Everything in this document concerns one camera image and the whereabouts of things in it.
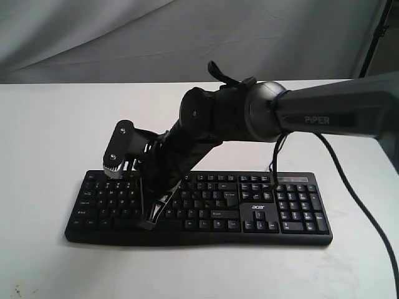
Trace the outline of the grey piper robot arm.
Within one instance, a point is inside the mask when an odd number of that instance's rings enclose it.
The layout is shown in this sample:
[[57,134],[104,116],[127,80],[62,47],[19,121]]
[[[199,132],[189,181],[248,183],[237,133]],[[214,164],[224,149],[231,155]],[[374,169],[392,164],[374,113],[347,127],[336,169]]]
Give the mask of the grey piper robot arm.
[[214,62],[208,70],[222,86],[187,91],[177,122],[152,143],[140,165],[142,229],[155,228],[185,174],[225,141],[279,143],[295,131],[372,138],[398,133],[396,72],[288,90],[254,78],[235,81]]

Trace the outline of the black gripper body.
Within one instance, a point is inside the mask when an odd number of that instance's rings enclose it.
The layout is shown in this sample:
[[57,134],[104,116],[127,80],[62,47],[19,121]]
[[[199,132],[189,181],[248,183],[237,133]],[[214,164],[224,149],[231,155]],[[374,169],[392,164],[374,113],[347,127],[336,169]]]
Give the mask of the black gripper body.
[[156,136],[144,161],[138,165],[145,199],[157,199],[172,190],[213,148],[222,141],[211,135],[193,136],[177,121]]

